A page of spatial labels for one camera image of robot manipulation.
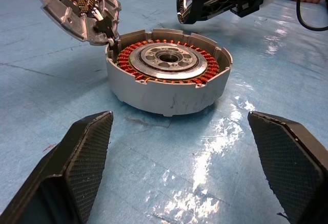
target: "silver hub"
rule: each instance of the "silver hub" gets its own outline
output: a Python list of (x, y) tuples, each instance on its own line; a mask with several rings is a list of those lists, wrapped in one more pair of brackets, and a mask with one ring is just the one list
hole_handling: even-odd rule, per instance
[(207, 61), (199, 52), (171, 43), (138, 47), (131, 52), (129, 60), (141, 73), (159, 79), (191, 79), (207, 68)]

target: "floor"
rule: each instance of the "floor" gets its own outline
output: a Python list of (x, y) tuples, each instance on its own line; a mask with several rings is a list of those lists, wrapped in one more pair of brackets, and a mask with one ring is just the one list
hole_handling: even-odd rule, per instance
[[(251, 110), (303, 123), (328, 148), (328, 37), (276, 0), (245, 18), (230, 12), (182, 26), (175, 0), (120, 0), (119, 31), (173, 28), (218, 42), (234, 65), (223, 96), (193, 115), (163, 117), (121, 103), (104, 47), (70, 37), (39, 0), (0, 11), (0, 212), (76, 120), (114, 112), (109, 152), (89, 224), (288, 223), (263, 173)], [(328, 24), (324, 5), (306, 19)]]

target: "motor lid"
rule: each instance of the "motor lid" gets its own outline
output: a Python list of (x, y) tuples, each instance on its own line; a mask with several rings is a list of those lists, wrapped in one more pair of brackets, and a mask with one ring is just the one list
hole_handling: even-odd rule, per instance
[(74, 38), (105, 45), (119, 37), (118, 0), (41, 0), (42, 9)]

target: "copper winding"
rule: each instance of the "copper winding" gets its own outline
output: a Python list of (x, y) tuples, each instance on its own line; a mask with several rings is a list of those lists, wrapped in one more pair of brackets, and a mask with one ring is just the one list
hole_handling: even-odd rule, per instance
[[(129, 63), (129, 56), (131, 54), (131, 52), (133, 50), (135, 50), (136, 48), (146, 45), (146, 44), (152, 44), (152, 43), (167, 43), (168, 41), (166, 39), (164, 40), (150, 40), (150, 41), (143, 41), (143, 42), (137, 42), (134, 43), (128, 47), (126, 47), (125, 49), (123, 49), (120, 54), (118, 55), (118, 66), (123, 69), (124, 71), (135, 75), (135, 79), (136, 80), (144, 80), (144, 81), (148, 81), (150, 79), (152, 79), (149, 76), (146, 76), (140, 72), (138, 72), (136, 69), (134, 69), (130, 63)], [(219, 73), (219, 65), (217, 63), (217, 61), (215, 60), (215, 58), (209, 54), (207, 51), (202, 50), (199, 47), (195, 47), (194, 45), (188, 46), (187, 43), (181, 43), (180, 41), (177, 42), (178, 45), (183, 45), (186, 47), (190, 47), (194, 50), (196, 50), (197, 52), (199, 52), (200, 54), (202, 54), (206, 61), (208, 62), (208, 67), (206, 69), (206, 71), (199, 77), (193, 78), (193, 79), (188, 79), (188, 80), (166, 80), (166, 79), (153, 79), (156, 82), (163, 82), (163, 83), (196, 83), (196, 84), (205, 84), (208, 80), (210, 80), (211, 78), (213, 78), (214, 76), (216, 76)]]

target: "black cable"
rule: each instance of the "black cable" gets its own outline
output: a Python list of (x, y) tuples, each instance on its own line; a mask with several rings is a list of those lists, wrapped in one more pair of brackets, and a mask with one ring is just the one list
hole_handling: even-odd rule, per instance
[(328, 30), (328, 26), (323, 27), (323, 28), (315, 28), (315, 27), (312, 27), (312, 26), (306, 24), (303, 21), (302, 16), (301, 16), (301, 0), (296, 0), (296, 14), (297, 14), (297, 19), (298, 19), (299, 23), (306, 29), (309, 29), (311, 31), (316, 31), (316, 32), (322, 32), (322, 31)]

